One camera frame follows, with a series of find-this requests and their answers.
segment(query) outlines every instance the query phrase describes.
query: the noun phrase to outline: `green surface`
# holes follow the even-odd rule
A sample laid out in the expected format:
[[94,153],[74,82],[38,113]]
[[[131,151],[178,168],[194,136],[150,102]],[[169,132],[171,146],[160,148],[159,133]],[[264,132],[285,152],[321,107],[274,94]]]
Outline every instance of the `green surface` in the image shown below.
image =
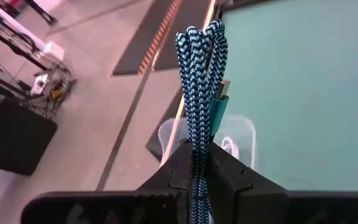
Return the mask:
[[358,0],[281,0],[223,15],[226,115],[257,130],[257,170],[288,189],[358,190]]

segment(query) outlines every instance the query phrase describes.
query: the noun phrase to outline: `gray floor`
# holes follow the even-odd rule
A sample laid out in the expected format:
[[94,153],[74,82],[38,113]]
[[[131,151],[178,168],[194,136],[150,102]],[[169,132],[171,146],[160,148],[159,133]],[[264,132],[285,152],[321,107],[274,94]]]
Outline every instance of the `gray floor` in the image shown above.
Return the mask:
[[[44,192],[96,189],[142,79],[110,76],[152,0],[106,12],[129,2],[133,0],[65,0],[52,12],[58,27],[99,16],[61,32],[56,32],[58,27],[51,30],[31,9],[18,19],[68,52],[78,83],[55,118],[58,131],[37,170],[31,177],[15,176],[0,201],[0,224],[18,224],[23,206]],[[16,79],[28,83],[39,71],[3,44],[0,62]],[[104,190],[135,189],[158,169],[158,161],[145,144],[180,86],[177,73],[150,74]],[[7,75],[3,79],[11,81]]]

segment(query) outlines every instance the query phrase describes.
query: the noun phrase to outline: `blue and white braided cable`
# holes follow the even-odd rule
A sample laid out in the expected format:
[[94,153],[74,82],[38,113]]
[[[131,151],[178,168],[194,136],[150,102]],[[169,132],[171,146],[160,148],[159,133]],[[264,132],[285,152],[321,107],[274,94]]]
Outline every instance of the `blue and white braided cable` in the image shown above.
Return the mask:
[[[208,50],[214,44],[209,74]],[[183,97],[185,101],[189,140],[193,145],[193,198],[191,222],[208,223],[211,204],[206,185],[206,165],[210,144],[209,107],[223,79],[227,60],[227,41],[220,20],[209,24],[205,32],[195,27],[177,33],[176,47]]]

